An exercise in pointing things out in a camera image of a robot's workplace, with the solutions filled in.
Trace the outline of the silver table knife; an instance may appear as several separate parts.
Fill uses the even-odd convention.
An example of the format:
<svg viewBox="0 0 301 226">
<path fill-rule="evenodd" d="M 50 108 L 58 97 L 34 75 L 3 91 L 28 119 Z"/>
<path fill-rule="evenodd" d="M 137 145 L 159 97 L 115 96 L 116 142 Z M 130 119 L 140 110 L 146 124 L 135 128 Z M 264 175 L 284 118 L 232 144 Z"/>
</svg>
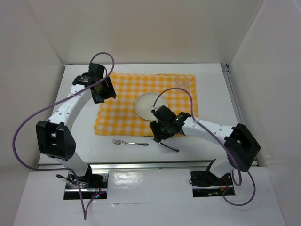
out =
<svg viewBox="0 0 301 226">
<path fill-rule="evenodd" d="M 144 136 L 144 137 L 147 138 L 147 139 L 149 139 L 149 140 L 151 140 L 151 141 L 153 141 L 153 142 L 155 142 L 156 144 L 159 144 L 159 145 L 161 145 L 161 146 L 164 146 L 165 148 L 167 148 L 167 149 L 169 149 L 169 150 L 172 150 L 172 151 L 177 152 L 177 153 L 179 152 L 179 149 L 178 149 L 178 148 L 175 148 L 175 147 L 166 145 L 166 144 L 164 144 L 164 143 L 162 143 L 162 142 L 157 142 L 157 141 L 155 141 L 155 139 L 154 139 L 153 137 L 148 137 L 148 136 Z"/>
</svg>

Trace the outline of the cream round plate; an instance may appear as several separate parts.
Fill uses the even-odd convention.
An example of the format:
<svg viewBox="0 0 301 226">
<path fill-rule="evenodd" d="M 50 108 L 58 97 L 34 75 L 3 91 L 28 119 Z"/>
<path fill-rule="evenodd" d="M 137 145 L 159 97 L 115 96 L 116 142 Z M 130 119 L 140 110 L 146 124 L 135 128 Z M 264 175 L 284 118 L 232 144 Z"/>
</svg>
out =
<svg viewBox="0 0 301 226">
<path fill-rule="evenodd" d="M 159 93 L 147 92 L 141 94 L 135 101 L 135 112 L 137 115 L 147 121 L 154 121 L 156 118 L 151 112 Z"/>
</svg>

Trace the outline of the yellow white checkered cloth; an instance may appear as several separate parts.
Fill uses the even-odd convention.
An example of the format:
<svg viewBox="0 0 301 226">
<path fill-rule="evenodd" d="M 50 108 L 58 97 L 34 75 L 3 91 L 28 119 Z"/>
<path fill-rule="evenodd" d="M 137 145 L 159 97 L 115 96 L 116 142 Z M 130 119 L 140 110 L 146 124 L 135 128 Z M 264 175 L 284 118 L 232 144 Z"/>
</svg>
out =
<svg viewBox="0 0 301 226">
<path fill-rule="evenodd" d="M 175 78 L 179 74 L 136 74 L 113 72 L 110 75 L 117 97 L 100 104 L 94 124 L 99 136 L 152 136 L 149 121 L 135 112 L 135 101 L 144 93 L 164 91 L 168 107 L 175 113 L 198 115 L 196 79 L 188 74 L 189 90 L 177 92 Z"/>
</svg>

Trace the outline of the clear plastic cup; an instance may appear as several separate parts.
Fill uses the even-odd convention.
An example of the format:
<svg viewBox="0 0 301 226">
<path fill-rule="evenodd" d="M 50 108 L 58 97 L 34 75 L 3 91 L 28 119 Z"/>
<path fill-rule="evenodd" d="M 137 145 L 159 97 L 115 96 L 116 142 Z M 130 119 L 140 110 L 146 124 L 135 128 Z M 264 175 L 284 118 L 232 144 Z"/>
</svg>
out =
<svg viewBox="0 0 301 226">
<path fill-rule="evenodd" d="M 175 78 L 175 86 L 177 87 L 177 92 L 183 93 L 184 90 L 189 90 L 190 79 L 187 75 L 180 74 Z"/>
</svg>

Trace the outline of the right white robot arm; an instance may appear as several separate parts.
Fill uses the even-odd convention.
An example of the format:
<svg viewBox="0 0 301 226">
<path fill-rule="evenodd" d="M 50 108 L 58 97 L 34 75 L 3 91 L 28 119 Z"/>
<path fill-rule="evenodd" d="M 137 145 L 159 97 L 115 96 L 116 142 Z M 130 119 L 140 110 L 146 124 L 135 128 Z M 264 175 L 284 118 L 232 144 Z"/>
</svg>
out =
<svg viewBox="0 0 301 226">
<path fill-rule="evenodd" d="M 176 115 L 164 105 L 152 108 L 151 113 L 155 121 L 150 123 L 150 128 L 157 143 L 181 134 L 198 137 L 222 147 L 227 157 L 214 160 L 205 173 L 205 179 L 211 185 L 217 184 L 225 174 L 237 170 L 239 181 L 235 184 L 240 186 L 241 173 L 249 171 L 261 149 L 258 141 L 244 124 L 224 126 L 201 120 L 189 113 L 181 112 Z"/>
</svg>

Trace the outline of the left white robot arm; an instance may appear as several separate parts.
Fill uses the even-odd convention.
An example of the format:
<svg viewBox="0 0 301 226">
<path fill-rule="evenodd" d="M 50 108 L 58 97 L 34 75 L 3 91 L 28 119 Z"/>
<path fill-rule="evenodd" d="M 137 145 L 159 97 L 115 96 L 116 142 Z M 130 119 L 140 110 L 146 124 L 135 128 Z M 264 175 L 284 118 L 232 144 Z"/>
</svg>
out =
<svg viewBox="0 0 301 226">
<path fill-rule="evenodd" d="M 91 166 L 76 153 L 76 142 L 71 134 L 73 124 L 84 105 L 93 100 L 103 103 L 108 98 L 116 98 L 111 79 L 103 65 L 91 63 L 88 71 L 77 76 L 68 94 L 57 111 L 47 121 L 36 124 L 39 152 L 55 159 L 72 172 L 72 179 L 83 188 L 97 180 Z"/>
</svg>

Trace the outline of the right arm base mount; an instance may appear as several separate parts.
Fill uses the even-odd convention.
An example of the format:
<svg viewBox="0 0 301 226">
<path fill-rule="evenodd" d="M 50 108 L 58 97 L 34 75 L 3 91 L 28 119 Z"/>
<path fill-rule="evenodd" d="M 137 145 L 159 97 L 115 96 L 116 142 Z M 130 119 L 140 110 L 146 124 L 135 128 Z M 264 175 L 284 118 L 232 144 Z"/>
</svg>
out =
<svg viewBox="0 0 301 226">
<path fill-rule="evenodd" d="M 235 196 L 234 183 L 230 173 L 218 178 L 204 167 L 190 168 L 189 183 L 192 186 L 193 197 Z"/>
</svg>

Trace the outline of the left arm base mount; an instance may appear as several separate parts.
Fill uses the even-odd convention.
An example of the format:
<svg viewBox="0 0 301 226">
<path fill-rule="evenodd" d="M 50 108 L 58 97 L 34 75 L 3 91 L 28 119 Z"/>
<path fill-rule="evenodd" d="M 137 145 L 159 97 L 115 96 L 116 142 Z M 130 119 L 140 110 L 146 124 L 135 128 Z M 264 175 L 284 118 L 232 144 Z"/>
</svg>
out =
<svg viewBox="0 0 301 226">
<path fill-rule="evenodd" d="M 68 176 L 62 176 L 60 174 L 56 175 L 57 178 L 64 179 L 65 190 L 64 190 L 64 200 L 79 200 L 79 186 L 73 174 L 68 174 Z M 82 192 L 82 198 L 84 200 L 91 199 L 107 199 L 107 187 L 108 187 L 108 172 L 100 172 L 94 175 L 92 182 L 84 183 L 80 182 L 80 188 Z"/>
</svg>

